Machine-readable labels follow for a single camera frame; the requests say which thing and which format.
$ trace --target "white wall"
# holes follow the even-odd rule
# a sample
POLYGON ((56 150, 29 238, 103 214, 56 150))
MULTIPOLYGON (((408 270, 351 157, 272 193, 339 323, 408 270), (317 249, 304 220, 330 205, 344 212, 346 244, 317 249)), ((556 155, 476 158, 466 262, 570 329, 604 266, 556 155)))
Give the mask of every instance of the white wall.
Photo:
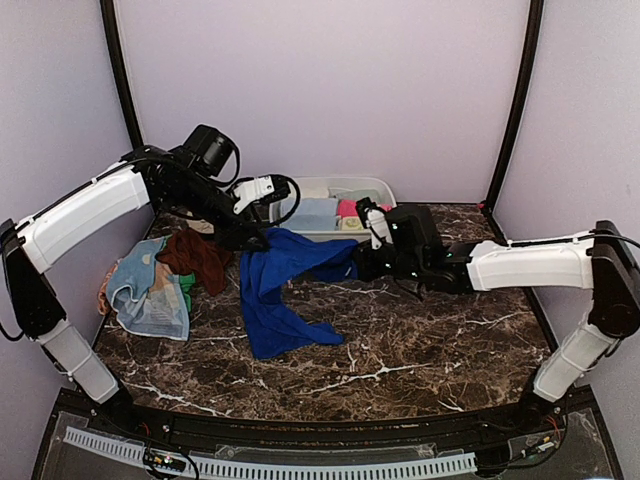
POLYGON ((401 200, 484 198, 528 0, 118 5, 148 142, 209 123, 247 175, 368 174, 401 200))
MULTIPOLYGON (((0 14, 0 221, 35 213, 130 150, 99 2, 4 0, 0 14)), ((102 277, 148 225, 138 212, 61 259, 50 275, 69 319, 92 338, 102 277)), ((0 321, 16 332, 0 278, 0 321)), ((64 382, 27 340, 0 338, 0 478, 30 478, 64 382)))
MULTIPOLYGON (((640 238, 640 4, 547 2, 531 90, 497 218, 543 237, 611 219, 640 238)), ((637 258, 640 252, 635 251, 637 258)), ((589 295, 539 292, 563 337, 589 295)), ((589 375, 627 478, 640 478, 640 336, 589 375)))

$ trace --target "brown marble surface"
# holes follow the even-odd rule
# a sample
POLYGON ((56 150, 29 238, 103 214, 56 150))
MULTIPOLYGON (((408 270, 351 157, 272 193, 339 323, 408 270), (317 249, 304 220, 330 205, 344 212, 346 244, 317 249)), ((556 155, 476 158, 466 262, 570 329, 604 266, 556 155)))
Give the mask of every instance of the brown marble surface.
MULTIPOLYGON (((474 206, 432 205, 445 242, 491 238, 474 206)), ((151 237, 186 222, 161 216, 151 237)), ((308 322, 330 322, 340 346, 310 346, 255 360, 244 331, 239 257, 229 286, 210 297, 195 286, 187 342, 139 337, 113 316, 98 355, 136 403, 243 419, 362 421, 477 410, 518 399, 549 354, 519 289, 425 293, 419 302, 391 281, 296 280, 285 303, 308 322)))

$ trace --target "white bin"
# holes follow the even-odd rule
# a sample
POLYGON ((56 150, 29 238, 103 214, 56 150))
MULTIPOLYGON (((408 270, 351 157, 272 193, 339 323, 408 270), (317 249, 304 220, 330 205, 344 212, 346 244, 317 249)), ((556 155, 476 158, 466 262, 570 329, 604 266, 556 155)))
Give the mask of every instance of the white bin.
MULTIPOLYGON (((371 177, 300 177, 294 178, 301 189, 312 189, 326 187, 329 195, 349 192, 354 190, 376 190, 380 194, 382 204, 395 207, 396 199, 387 185, 382 180, 371 177)), ((280 202, 272 203, 269 207, 269 221, 273 222, 280 218, 280 202)), ((341 230, 319 230, 319 231, 296 231, 314 242, 326 242, 327 240, 357 240, 364 242, 371 238, 369 230, 341 231, 341 230)))

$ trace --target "brown cloth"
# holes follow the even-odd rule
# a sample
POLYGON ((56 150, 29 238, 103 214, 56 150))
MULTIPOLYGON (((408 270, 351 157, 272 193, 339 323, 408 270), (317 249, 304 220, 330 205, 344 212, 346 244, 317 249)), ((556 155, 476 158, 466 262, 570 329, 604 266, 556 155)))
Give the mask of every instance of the brown cloth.
POLYGON ((224 267, 232 257, 233 253, 205 242, 198 232, 187 228, 169 237, 156 260, 169 265, 176 275, 195 273, 196 281, 202 282, 210 295, 217 295, 227 287, 224 267))

